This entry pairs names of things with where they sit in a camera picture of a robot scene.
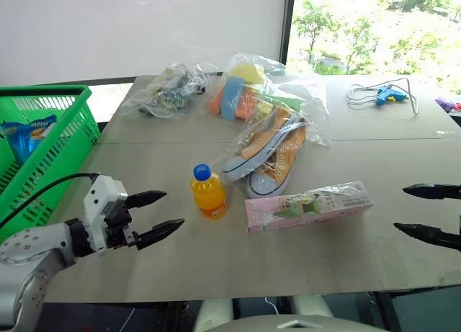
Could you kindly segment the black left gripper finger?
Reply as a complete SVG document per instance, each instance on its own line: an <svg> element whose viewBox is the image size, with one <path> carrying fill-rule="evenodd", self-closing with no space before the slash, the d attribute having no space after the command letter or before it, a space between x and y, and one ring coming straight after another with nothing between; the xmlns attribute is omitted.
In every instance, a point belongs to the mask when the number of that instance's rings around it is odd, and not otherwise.
<svg viewBox="0 0 461 332"><path fill-rule="evenodd" d="M166 192L160 190L148 190L139 192L127 197L125 200L126 208L141 208L147 205L151 205L156 201L167 195Z"/></svg>
<svg viewBox="0 0 461 332"><path fill-rule="evenodd" d="M150 231L135 233L135 245L138 250L147 248L178 230L184 223L184 219L167 220L151 228Z"/></svg>

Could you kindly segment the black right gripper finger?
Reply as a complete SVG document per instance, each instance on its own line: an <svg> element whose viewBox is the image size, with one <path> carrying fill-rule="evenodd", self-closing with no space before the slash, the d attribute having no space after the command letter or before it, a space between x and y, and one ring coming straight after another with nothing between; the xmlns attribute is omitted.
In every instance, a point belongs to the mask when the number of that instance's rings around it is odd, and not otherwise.
<svg viewBox="0 0 461 332"><path fill-rule="evenodd" d="M460 199L460 185L425 183L404 187L402 190L424 199Z"/></svg>
<svg viewBox="0 0 461 332"><path fill-rule="evenodd" d="M424 243L460 251L460 235L446 233L440 228L422 224L394 223L393 225L406 235Z"/></svg>

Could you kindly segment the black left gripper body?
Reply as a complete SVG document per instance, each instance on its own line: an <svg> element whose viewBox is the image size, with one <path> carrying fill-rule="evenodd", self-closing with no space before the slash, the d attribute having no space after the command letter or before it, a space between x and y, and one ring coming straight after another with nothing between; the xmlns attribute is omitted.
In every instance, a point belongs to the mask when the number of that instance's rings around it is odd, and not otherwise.
<svg viewBox="0 0 461 332"><path fill-rule="evenodd" d="M105 243L107 248L117 249L135 245L135 236L130 228L132 222L125 201L120 201L104 216Z"/></svg>

